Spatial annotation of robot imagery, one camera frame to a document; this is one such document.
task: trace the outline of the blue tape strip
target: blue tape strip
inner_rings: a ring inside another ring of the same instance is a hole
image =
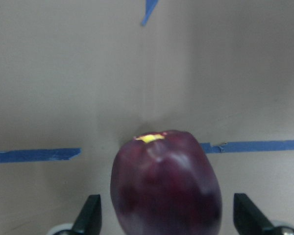
[[[205,153],[239,153],[294,150],[294,140],[228,142],[215,146],[211,146],[210,143],[201,143],[200,145]]]
[[[80,153],[80,148],[14,150],[0,152],[0,163],[69,160]]]
[[[154,8],[156,7],[159,0],[146,0],[146,14],[142,21],[142,26],[145,26],[147,24],[147,21],[152,14]]]

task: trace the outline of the apple stem area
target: apple stem area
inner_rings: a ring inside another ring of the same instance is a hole
[[[152,141],[156,141],[156,140],[163,140],[165,137],[161,134],[148,134],[148,135],[144,135],[144,136],[139,136],[137,138],[135,138],[135,140],[137,141],[144,141],[145,143],[149,143]]]

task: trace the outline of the cardboard wall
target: cardboard wall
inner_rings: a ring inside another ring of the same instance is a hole
[[[0,234],[45,235],[109,195],[119,146],[150,130],[200,142],[294,140],[294,1],[0,0],[0,150],[82,147],[67,162],[0,164]],[[294,225],[294,151],[210,154],[233,193]]]

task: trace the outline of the metal screw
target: metal screw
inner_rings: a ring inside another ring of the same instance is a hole
[[[290,228],[282,228],[281,230],[282,235],[294,235],[294,230]]]

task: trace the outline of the white surface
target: white surface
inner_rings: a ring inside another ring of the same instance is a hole
[[[69,230],[71,229],[73,226],[73,224],[59,224],[57,226],[54,226],[53,228],[51,228],[49,230],[49,232],[47,233],[47,235],[54,235],[55,233],[59,232],[59,231],[63,231],[63,230]]]
[[[0,235],[45,235],[101,194],[124,141],[180,129],[201,142],[294,139],[294,0],[0,0],[0,150],[82,147],[68,162],[0,164]],[[294,151],[210,155],[233,193],[294,224]]]

